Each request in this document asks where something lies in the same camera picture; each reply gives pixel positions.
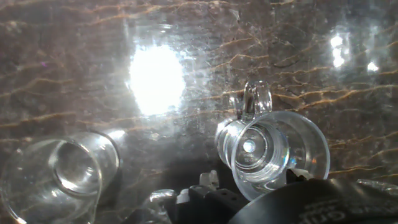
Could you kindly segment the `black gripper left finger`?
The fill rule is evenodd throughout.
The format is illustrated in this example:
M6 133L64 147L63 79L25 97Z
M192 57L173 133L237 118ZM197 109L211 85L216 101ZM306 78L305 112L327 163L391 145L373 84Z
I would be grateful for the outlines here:
M244 196L221 189L217 171L211 170L200 175L198 185L179 193L172 189L152 192L123 224L228 223L248 203Z

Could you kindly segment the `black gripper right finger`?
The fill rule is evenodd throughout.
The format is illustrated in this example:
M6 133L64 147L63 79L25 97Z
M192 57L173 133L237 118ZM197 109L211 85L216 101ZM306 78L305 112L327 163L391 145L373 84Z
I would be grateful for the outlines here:
M359 179L305 179L290 182L249 202L234 224L391 224L397 223L397 186Z

